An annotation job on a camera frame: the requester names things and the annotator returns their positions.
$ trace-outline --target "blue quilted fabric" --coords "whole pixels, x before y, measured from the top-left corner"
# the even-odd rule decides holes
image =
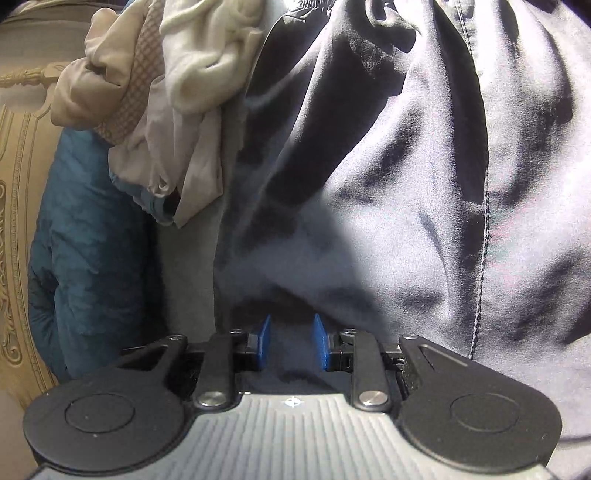
[[[110,145],[64,129],[37,219],[29,266],[35,345],[60,382],[142,341],[149,217],[109,178]]]

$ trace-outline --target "wrinkled fabric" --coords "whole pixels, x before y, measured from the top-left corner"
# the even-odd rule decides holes
[[[31,335],[60,382],[152,341],[144,332],[163,324],[149,217],[111,184],[108,149],[92,131],[64,129],[31,245]]]
[[[164,76],[152,82],[139,124],[121,145],[109,150],[109,169],[154,197],[178,192],[173,222],[180,228],[222,194],[222,117],[219,107],[205,114],[179,113],[170,106],[166,83]],[[143,203],[141,196],[135,197]]]
[[[313,362],[314,313],[382,342],[429,338],[547,394],[563,418],[550,468],[582,478],[589,27],[554,1],[316,7],[274,27],[246,93],[217,328],[273,315],[282,351],[261,391],[338,390]]]
[[[96,127],[118,108],[129,85],[135,44],[148,0],[135,0],[117,15],[101,8],[92,16],[85,39],[86,57],[61,73],[51,103],[51,121],[60,127]]]
[[[136,127],[148,105],[150,84],[164,74],[162,39],[158,29],[164,12],[164,0],[153,0],[135,44],[129,85],[117,110],[101,122],[95,131],[113,145],[123,143]]]
[[[246,82],[262,40],[264,0],[170,0],[160,25],[167,92],[181,113],[205,113]]]
[[[142,207],[144,212],[149,213],[160,225],[169,226],[173,224],[174,211],[169,211],[166,208],[168,197],[157,197],[140,185],[121,180],[111,171],[109,176],[111,177],[111,183],[118,190],[131,195],[134,202]]]

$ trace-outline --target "beige cloth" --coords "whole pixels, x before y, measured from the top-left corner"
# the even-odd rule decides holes
[[[115,113],[95,128],[112,144],[122,143],[134,130],[148,105],[150,84],[164,73],[162,40],[158,31],[163,12],[164,0],[154,0],[139,32],[127,91]]]
[[[160,25],[167,93],[182,113],[204,113],[246,82],[264,0],[168,0]]]
[[[115,112],[129,84],[147,8],[147,0],[135,0],[121,15],[109,8],[93,15],[86,57],[70,63],[57,82],[51,104],[54,125],[84,130]]]
[[[157,197],[176,189],[180,202],[173,221],[180,228],[222,194],[221,124],[219,107],[191,115],[174,110],[161,76],[152,82],[133,133],[109,150],[109,169]]]

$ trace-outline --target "metal screw head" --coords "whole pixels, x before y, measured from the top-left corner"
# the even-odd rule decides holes
[[[388,401],[388,394],[380,390],[368,390],[359,395],[359,401],[366,407],[384,405]]]
[[[204,407],[219,407],[226,403],[226,396],[223,392],[205,392],[199,395],[197,401]]]

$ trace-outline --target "ribbed gray surface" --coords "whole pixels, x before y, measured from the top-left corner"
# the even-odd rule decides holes
[[[351,407],[343,395],[245,395],[231,411],[200,416],[166,457],[104,480],[491,479],[457,471],[409,445],[385,414]],[[35,480],[70,480],[46,469]],[[497,476],[550,480],[538,466]]]

